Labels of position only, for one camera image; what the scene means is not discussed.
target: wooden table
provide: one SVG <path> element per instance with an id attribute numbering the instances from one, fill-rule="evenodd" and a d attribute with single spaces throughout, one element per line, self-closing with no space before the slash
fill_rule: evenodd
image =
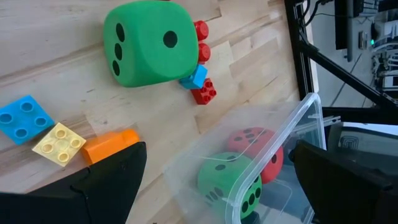
<path id="1" fill-rule="evenodd" d="M 126 0 L 0 2 L 0 106 L 32 95 L 84 138 L 134 128 L 147 143 L 144 178 L 128 223 L 183 223 L 162 175 L 167 161 L 242 104 L 298 100 L 283 0 L 177 0 L 206 20 L 206 64 L 218 92 L 195 104 L 177 82 L 119 86 L 103 52 L 106 14 Z M 85 166 L 62 168 L 0 133 L 0 190 L 28 192 Z"/>

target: plastic container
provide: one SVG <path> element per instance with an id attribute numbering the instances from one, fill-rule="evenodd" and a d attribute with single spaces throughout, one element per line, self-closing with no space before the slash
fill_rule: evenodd
<path id="1" fill-rule="evenodd" d="M 298 139 L 326 149 L 322 118 L 317 94 L 226 114 L 165 168 L 186 223 L 309 223 L 313 210 L 287 154 Z"/>

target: yellow lego brick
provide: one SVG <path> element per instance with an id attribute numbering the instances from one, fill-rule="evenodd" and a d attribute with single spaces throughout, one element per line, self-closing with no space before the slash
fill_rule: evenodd
<path id="1" fill-rule="evenodd" d="M 64 167 L 85 143 L 86 139 L 58 123 L 32 150 Z"/>

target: orange lego brick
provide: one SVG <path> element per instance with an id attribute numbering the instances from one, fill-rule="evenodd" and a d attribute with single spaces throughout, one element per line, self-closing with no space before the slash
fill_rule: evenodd
<path id="1" fill-rule="evenodd" d="M 137 142 L 139 136 L 135 130 L 126 129 L 120 133 L 110 132 L 87 140 L 81 151 L 86 162 L 92 165 Z"/>

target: blue lego brick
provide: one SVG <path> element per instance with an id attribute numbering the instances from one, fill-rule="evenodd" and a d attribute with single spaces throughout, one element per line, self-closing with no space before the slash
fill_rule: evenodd
<path id="1" fill-rule="evenodd" d="M 180 84 L 188 90 L 201 89 L 205 82 L 206 75 L 207 69 L 203 65 L 198 65 L 192 75 L 180 79 Z"/>
<path id="2" fill-rule="evenodd" d="M 53 119 L 29 95 L 0 108 L 0 130 L 17 145 L 53 125 Z"/>

